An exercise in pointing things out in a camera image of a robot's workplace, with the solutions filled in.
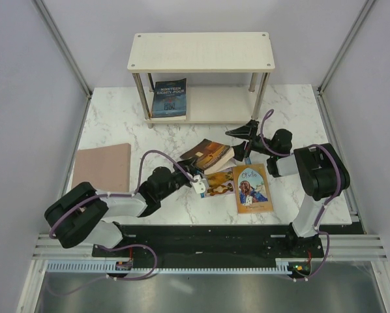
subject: shelf leg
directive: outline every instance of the shelf leg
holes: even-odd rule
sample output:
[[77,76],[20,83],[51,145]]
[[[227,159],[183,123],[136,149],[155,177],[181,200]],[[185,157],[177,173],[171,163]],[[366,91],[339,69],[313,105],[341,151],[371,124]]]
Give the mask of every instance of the shelf leg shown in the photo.
[[140,96],[140,102],[142,103],[144,118],[146,120],[150,119],[150,113],[149,113],[149,106],[147,105],[147,100],[145,98],[145,93],[143,89],[142,79],[140,78],[140,74],[138,73],[132,73],[132,77],[134,78],[134,81],[136,82],[138,95]]
[[254,92],[254,88],[256,88],[256,82],[258,81],[258,73],[253,73],[252,74],[252,80],[250,80],[250,87],[248,88],[248,90],[253,93]]
[[260,107],[262,106],[263,96],[265,95],[265,90],[267,82],[269,81],[270,73],[263,73],[262,80],[260,81],[258,96],[256,98],[256,103],[254,104],[254,109],[252,113],[252,119],[259,118]]
[[151,73],[147,73],[147,77],[149,77],[149,82],[150,82],[149,91],[151,93],[154,93],[155,92],[155,84],[153,83],[153,77],[151,77]]

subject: shelf board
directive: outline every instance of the shelf board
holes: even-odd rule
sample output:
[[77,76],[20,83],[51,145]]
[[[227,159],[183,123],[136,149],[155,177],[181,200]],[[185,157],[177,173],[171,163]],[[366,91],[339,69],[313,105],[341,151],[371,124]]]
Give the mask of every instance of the shelf board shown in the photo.
[[[146,92],[151,110],[154,93]],[[251,93],[248,86],[188,87],[187,120],[145,120],[151,124],[245,124],[252,115],[257,91]]]
[[140,33],[134,36],[131,73],[272,72],[269,34]]

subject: white wall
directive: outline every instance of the white wall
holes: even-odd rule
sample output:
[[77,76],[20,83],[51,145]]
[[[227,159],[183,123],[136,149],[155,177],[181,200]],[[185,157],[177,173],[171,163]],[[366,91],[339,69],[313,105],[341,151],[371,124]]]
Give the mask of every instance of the white wall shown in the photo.
[[[45,0],[91,87],[134,85],[135,33],[267,31],[271,83],[318,85],[364,0]],[[247,83],[248,75],[190,75],[189,83]]]
[[0,313],[15,312],[85,103],[30,0],[0,0]]
[[390,0],[376,3],[326,95],[363,222],[390,261]]

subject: book cover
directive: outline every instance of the book cover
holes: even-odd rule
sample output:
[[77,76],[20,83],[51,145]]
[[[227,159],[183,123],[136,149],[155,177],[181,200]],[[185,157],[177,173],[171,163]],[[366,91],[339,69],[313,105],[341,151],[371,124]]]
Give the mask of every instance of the book cover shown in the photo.
[[265,166],[251,164],[233,168],[235,199],[239,213],[273,211]]
[[234,193],[234,180],[232,168],[206,175],[205,178],[208,181],[208,188],[201,198],[209,198],[215,196],[221,196],[223,194]]
[[185,117],[187,114],[187,79],[156,82],[151,118]]
[[198,145],[181,155],[182,160],[197,158],[196,167],[206,175],[222,170],[221,167],[232,157],[234,157],[233,148],[208,139],[202,140]]

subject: blue book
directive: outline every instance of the blue book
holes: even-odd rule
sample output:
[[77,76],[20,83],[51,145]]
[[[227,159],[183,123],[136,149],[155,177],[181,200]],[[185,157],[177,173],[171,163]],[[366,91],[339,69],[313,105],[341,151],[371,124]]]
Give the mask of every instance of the blue book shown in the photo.
[[187,118],[187,79],[156,82],[152,119],[184,121]]

